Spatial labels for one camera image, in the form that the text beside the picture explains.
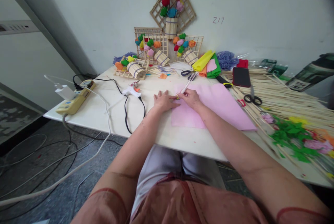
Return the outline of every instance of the person's left hand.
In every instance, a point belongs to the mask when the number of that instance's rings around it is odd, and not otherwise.
[[[168,90],[166,90],[163,94],[161,94],[161,91],[159,91],[158,95],[154,95],[153,98],[153,108],[158,109],[160,112],[168,111],[169,109],[178,107],[180,105],[173,103],[173,100],[175,100],[177,97],[168,95]]]

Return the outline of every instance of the hand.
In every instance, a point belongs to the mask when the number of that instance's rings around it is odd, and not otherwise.
[[[169,96],[168,90],[166,90],[163,94],[161,91],[158,92],[158,95],[154,95],[154,107],[157,108],[160,112],[168,111],[171,108],[178,107],[180,104],[172,103],[175,100],[176,96]]]
[[[188,106],[196,111],[199,107],[203,106],[204,104],[199,99],[199,96],[195,90],[187,89],[184,94],[178,93],[177,94],[181,99],[183,99]]]

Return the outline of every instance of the popsicle stick lattice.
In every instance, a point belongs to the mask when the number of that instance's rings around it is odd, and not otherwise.
[[[184,41],[188,40],[190,42],[191,40],[194,40],[196,42],[196,44],[195,44],[194,47],[188,47],[187,49],[185,49],[183,54],[182,54],[182,57],[178,57],[177,52],[175,52],[175,58],[174,59],[176,61],[189,62],[189,61],[186,61],[186,59],[185,59],[187,54],[189,53],[188,50],[192,51],[192,53],[194,53],[196,55],[196,57],[198,58],[199,52],[201,51],[203,39],[204,39],[204,37],[202,37],[202,36],[188,36],[188,35],[186,35]]]
[[[153,36],[162,36],[162,29],[161,28],[150,28],[150,27],[135,27],[135,40],[141,35],[145,34],[145,36],[148,36],[149,38],[153,38]],[[144,51],[140,50],[140,47],[136,45],[137,47],[137,56],[139,59],[144,59]]]
[[[154,55],[157,53],[157,51],[162,51],[163,54],[168,56],[168,40],[167,36],[158,36],[158,35],[153,35],[153,36],[145,36],[143,37],[144,39],[153,39],[154,42],[158,41],[161,42],[161,47],[159,48],[154,48],[152,47],[151,49],[154,50]],[[149,64],[158,64],[157,61],[154,59],[153,56],[147,55],[147,52],[144,51],[144,59],[149,63]]]
[[[182,32],[186,26],[190,24],[191,21],[193,21],[196,18],[196,13],[191,6],[191,3],[189,0],[181,0],[183,2],[184,8],[183,10],[177,13],[177,33]],[[177,1],[176,0],[170,0],[170,7],[175,7]],[[160,16],[161,9],[163,8],[161,0],[158,0],[155,5],[153,6],[152,10],[150,11],[151,16],[157,23],[157,25],[162,28],[164,32],[166,32],[166,18]]]
[[[124,68],[122,70],[116,69],[114,75],[119,76],[119,77],[123,77],[123,78],[144,80],[145,77],[146,77],[147,69],[149,67],[149,63],[147,61],[145,61],[144,59],[136,59],[134,62],[136,62],[139,65],[138,69],[140,69],[140,70],[137,71],[136,69],[134,69],[134,66],[131,67],[131,71],[135,70],[134,74],[135,74],[136,77],[134,77],[126,68]]]

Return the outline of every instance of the yellow power strip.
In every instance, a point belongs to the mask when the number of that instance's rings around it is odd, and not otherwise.
[[[94,89],[96,86],[95,82],[91,79],[85,80],[80,84],[80,86],[87,87],[91,90]],[[73,115],[75,114],[85,99],[90,94],[90,90],[84,88],[81,91],[75,90],[74,93],[76,94],[72,100],[64,100],[63,103],[57,108],[56,112],[60,115],[68,114]]]

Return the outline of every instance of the wooden lattice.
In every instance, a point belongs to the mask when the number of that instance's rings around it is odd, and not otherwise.
[[[147,61],[145,61],[144,59],[136,59],[135,62],[140,65],[142,68],[145,69],[145,71],[147,72],[147,68],[149,67],[149,63]],[[119,77],[123,77],[123,78],[131,78],[131,79],[140,79],[140,80],[144,80],[146,77],[146,74],[138,76],[137,78],[134,78],[131,73],[129,73],[129,71],[127,69],[123,69],[123,70],[117,70],[114,73],[115,76],[119,76]]]
[[[203,39],[204,39],[203,36],[189,36],[189,35],[186,35],[184,41],[194,40],[196,42],[196,45],[194,47],[188,47],[187,49],[184,50],[183,53],[185,53],[187,50],[191,49],[195,53],[196,57],[198,57],[199,52],[201,51]],[[183,54],[182,54],[182,57],[178,57],[177,52],[175,52],[175,60],[186,62],[184,57],[183,57]]]
[[[184,8],[181,12],[181,14],[178,12],[177,18],[177,33],[180,33],[184,30],[184,28],[190,24],[191,21],[193,21],[196,17],[196,13],[194,9],[192,8],[189,0],[181,0],[184,3]],[[170,7],[176,7],[176,0],[170,0]],[[162,30],[165,32],[166,28],[166,18],[160,16],[161,9],[162,9],[162,3],[161,0],[158,0],[155,5],[153,6],[152,10],[150,11],[151,16],[157,23],[157,25],[162,28]]]
[[[162,36],[162,29],[161,28],[149,28],[149,27],[135,27],[135,40],[141,35],[145,34],[149,38],[152,38],[153,35]],[[144,58],[144,51],[140,50],[139,46],[137,46],[137,56],[139,59]]]
[[[146,39],[153,39],[154,42],[159,41],[161,42],[161,47],[155,49],[154,47],[151,47],[151,49],[154,50],[154,53],[156,53],[158,50],[162,51],[164,54],[166,54],[166,56],[168,56],[168,40],[167,40],[167,36],[158,36],[158,35],[153,35],[153,36],[145,36]],[[147,52],[144,51],[144,59],[146,61],[148,61],[149,64],[157,64],[157,61],[151,57],[147,55]]]

